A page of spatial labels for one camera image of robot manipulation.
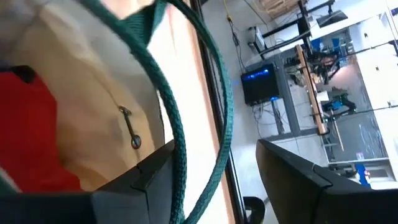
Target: computer monitor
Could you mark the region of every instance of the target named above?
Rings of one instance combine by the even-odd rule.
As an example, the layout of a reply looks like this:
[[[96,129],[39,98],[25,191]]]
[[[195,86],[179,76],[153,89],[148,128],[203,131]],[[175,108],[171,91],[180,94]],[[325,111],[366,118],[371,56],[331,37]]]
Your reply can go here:
[[[343,21],[345,19],[348,19],[347,15],[343,13],[343,11],[338,10],[335,12],[332,12],[331,14],[327,15],[327,16],[322,16],[320,18],[317,19],[319,28],[328,26],[328,25],[332,25],[336,22],[340,22]]]
[[[241,75],[244,102],[253,106],[279,97],[273,64],[262,65]]]

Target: red fabric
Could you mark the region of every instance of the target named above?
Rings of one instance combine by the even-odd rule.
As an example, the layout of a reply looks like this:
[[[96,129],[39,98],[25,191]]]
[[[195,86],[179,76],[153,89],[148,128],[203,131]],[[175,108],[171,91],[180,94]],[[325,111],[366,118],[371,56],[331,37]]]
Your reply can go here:
[[[0,166],[23,192],[80,190],[60,163],[57,103],[41,79],[30,84],[0,73]]]

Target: green rope handle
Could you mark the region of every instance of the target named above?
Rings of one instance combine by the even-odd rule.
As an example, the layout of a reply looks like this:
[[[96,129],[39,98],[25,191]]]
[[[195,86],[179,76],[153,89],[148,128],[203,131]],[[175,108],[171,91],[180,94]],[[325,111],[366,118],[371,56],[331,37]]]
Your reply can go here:
[[[154,2],[123,21],[134,31],[136,37],[148,46],[152,34],[163,19],[166,5],[163,1]]]
[[[221,74],[221,85],[223,87],[224,105],[224,125],[223,125],[223,138],[221,140],[220,151],[217,156],[216,165],[210,176],[210,179],[200,195],[198,202],[193,208],[191,214],[184,221],[184,223],[196,223],[203,215],[206,207],[208,206],[215,190],[221,180],[226,163],[228,161],[229,149],[232,137],[233,125],[233,101],[231,84],[228,78],[228,73],[224,67],[221,54],[216,47],[214,40],[211,38],[210,33],[207,31],[202,21],[184,2],[181,0],[166,0],[179,9],[187,19],[196,28],[199,37],[208,46],[211,54],[213,55],[218,67],[219,74]],[[138,41],[134,31],[123,21],[120,21],[115,15],[109,12],[98,0],[82,0],[80,1],[91,13],[97,16],[104,22],[113,32],[115,32],[130,48],[133,56],[142,65],[148,74],[151,82],[156,89],[159,90],[165,105],[166,112],[170,119],[170,124],[173,131],[175,141],[174,149],[174,185],[173,185],[173,200],[170,223],[179,224],[182,222],[183,217],[183,199],[185,195],[185,186],[187,180],[187,152],[185,149],[185,138],[183,133],[183,126],[180,115],[175,102],[173,93],[167,80],[165,79],[161,69],[152,55],[147,51],[146,45]]]

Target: beige fabric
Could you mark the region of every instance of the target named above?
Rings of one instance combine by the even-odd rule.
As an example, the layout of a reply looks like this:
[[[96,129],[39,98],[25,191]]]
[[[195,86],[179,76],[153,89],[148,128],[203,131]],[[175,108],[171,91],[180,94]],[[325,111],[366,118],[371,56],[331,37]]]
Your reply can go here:
[[[42,6],[7,59],[30,65],[56,98],[60,158],[82,189],[97,189],[163,145],[159,102],[147,75],[128,48],[75,1]],[[137,151],[117,105],[132,112],[132,127],[142,139]]]

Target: metal clip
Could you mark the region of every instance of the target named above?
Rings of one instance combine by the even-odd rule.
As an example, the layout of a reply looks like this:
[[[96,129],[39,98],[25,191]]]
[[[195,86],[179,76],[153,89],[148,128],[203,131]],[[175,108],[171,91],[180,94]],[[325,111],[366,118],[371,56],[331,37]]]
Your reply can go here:
[[[137,134],[134,133],[132,130],[132,126],[130,123],[129,116],[131,115],[131,111],[129,111],[127,108],[123,106],[119,106],[119,111],[122,112],[124,116],[124,120],[126,121],[127,128],[130,132],[131,135],[131,146],[133,149],[139,149],[141,147],[141,137]]]

